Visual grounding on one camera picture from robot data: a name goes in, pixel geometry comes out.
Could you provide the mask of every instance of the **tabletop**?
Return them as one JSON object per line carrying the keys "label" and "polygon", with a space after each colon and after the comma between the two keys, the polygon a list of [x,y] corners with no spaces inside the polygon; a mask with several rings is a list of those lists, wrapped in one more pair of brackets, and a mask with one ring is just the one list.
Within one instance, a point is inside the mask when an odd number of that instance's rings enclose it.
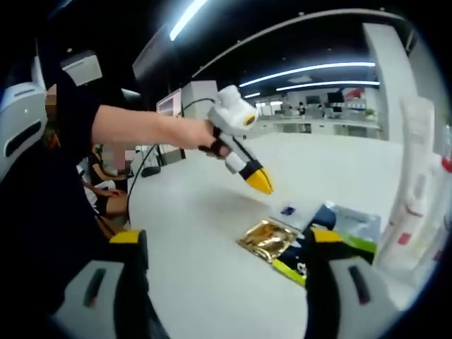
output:
{"label": "tabletop", "polygon": [[295,133],[247,144],[273,178],[271,196],[196,151],[133,189],[132,227],[148,233],[149,295],[172,339],[304,337],[305,290],[235,242],[272,206],[290,201],[309,220],[329,200],[388,222],[400,145]]}

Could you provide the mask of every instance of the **white table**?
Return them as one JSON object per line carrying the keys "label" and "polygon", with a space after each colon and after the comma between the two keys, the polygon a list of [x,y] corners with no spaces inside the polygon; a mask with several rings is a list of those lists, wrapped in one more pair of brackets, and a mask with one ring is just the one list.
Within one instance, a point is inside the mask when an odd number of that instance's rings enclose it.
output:
{"label": "white table", "polygon": [[269,205],[292,201],[309,219],[331,200],[388,222],[400,145],[271,133],[249,146],[273,177],[271,196],[202,153],[133,189],[132,227],[148,233],[149,295],[172,339],[304,337],[305,290],[235,243]]}

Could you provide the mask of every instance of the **gold foil packet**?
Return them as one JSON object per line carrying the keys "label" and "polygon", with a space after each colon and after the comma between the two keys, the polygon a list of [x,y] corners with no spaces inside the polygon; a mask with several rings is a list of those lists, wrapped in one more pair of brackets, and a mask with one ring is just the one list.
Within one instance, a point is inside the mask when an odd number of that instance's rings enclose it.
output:
{"label": "gold foil packet", "polygon": [[271,263],[297,237],[297,232],[271,219],[263,219],[251,228],[237,243]]}

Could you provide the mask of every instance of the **ceiling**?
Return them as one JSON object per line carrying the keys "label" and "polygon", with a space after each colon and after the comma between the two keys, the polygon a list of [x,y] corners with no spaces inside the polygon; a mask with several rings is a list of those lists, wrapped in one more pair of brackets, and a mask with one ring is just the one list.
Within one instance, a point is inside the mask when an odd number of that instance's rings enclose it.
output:
{"label": "ceiling", "polygon": [[[74,0],[48,25],[45,34],[67,57],[94,50],[110,84],[139,90],[131,68],[149,39],[163,25],[172,28],[192,0]],[[305,14],[335,8],[362,8],[362,1],[208,0],[172,43],[169,66],[155,77],[150,100],[157,102],[188,83],[201,66],[227,48],[263,29]],[[387,1],[367,1],[367,8],[396,13]],[[216,80],[218,87],[240,83],[303,66],[342,61],[371,61],[362,30],[363,22],[394,25],[403,43],[410,26],[377,16],[343,15],[306,20],[271,32],[234,50],[194,80]],[[271,94],[275,88],[294,85],[290,79],[308,76],[312,81],[376,79],[373,69],[317,70],[253,84],[244,94]]]}

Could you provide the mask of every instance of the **fluorescent light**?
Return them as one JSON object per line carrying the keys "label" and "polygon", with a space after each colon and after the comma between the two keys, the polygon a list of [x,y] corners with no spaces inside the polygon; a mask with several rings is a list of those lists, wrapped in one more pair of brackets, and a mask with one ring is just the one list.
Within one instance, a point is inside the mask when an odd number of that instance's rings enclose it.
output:
{"label": "fluorescent light", "polygon": [[291,90],[293,88],[314,87],[314,86],[327,86],[327,85],[373,85],[378,86],[378,81],[326,81],[325,83],[305,83],[303,85],[289,86],[276,88],[276,90]]}
{"label": "fluorescent light", "polygon": [[260,93],[254,93],[254,94],[250,94],[250,95],[245,95],[244,98],[248,99],[249,97],[257,97],[258,95],[261,95]]}
{"label": "fluorescent light", "polygon": [[169,38],[171,41],[175,41],[177,35],[184,29],[187,23],[194,17],[197,11],[207,2],[207,0],[195,0],[193,3],[186,9],[184,15],[177,21],[177,24],[172,29],[169,34]]}
{"label": "fluorescent light", "polygon": [[351,67],[351,66],[375,67],[375,63],[374,62],[338,62],[336,64],[324,64],[324,65],[317,65],[317,66],[301,67],[300,69],[292,69],[291,71],[276,73],[276,74],[272,74],[271,76],[264,76],[259,79],[248,81],[247,83],[242,83],[240,85],[240,87],[245,87],[245,86],[251,85],[252,83],[258,83],[260,81],[277,78],[278,76],[286,76],[287,74],[312,71],[314,69],[331,69],[333,67]]}

